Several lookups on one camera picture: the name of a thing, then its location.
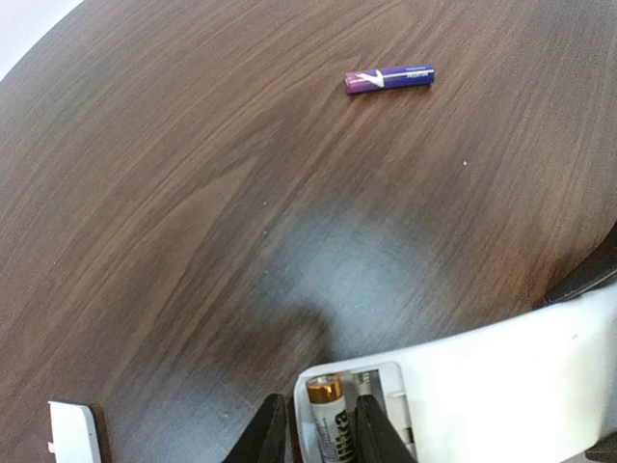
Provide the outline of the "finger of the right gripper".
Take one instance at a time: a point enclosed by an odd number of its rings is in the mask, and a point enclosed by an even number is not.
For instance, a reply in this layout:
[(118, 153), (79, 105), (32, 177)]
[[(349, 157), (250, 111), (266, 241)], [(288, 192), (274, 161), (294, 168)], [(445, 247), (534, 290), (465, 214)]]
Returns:
[(569, 275), (544, 296), (545, 304), (564, 302), (616, 277), (616, 239), (606, 238)]

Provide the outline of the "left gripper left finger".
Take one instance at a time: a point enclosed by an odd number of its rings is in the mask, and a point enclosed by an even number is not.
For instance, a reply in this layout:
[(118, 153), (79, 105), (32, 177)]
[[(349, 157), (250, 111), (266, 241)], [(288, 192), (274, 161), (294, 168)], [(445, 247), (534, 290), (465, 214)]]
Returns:
[(281, 394), (266, 396), (226, 457), (227, 463), (280, 463), (285, 460), (287, 413)]

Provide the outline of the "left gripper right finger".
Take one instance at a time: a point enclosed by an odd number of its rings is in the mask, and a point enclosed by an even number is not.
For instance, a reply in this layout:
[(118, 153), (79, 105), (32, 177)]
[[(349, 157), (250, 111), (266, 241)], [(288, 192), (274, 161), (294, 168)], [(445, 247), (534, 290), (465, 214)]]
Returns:
[(356, 404), (358, 462), (416, 463), (373, 395), (361, 395)]

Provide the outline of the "gold AAA battery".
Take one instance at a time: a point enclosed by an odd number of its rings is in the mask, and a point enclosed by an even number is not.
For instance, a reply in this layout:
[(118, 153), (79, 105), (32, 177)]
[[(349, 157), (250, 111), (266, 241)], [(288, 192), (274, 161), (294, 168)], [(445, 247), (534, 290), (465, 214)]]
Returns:
[(307, 381), (306, 389), (322, 461), (354, 462), (356, 451), (340, 378), (316, 376)]

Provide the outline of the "white remote control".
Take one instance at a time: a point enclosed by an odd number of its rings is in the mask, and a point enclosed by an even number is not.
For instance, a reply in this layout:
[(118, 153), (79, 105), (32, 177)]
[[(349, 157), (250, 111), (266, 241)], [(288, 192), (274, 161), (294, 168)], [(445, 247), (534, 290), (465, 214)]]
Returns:
[(421, 462), (564, 462), (616, 429), (616, 288), (464, 334), (308, 368), (294, 389), (299, 447), (321, 455), (306, 383), (377, 371)]

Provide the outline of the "white battery cover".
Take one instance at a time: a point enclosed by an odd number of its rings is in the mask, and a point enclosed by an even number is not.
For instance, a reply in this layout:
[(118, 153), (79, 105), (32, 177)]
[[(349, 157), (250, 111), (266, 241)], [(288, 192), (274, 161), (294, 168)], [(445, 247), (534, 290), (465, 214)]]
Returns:
[(81, 404), (49, 401), (52, 440), (48, 450), (57, 463), (101, 463), (92, 410)]

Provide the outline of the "purple AAA battery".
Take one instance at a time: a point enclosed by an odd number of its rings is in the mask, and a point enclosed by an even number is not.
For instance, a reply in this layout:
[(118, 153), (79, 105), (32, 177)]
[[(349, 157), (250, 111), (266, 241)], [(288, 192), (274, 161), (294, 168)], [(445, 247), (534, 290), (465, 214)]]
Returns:
[(348, 72), (344, 84), (348, 95), (432, 85), (436, 71), (431, 65), (375, 68)]

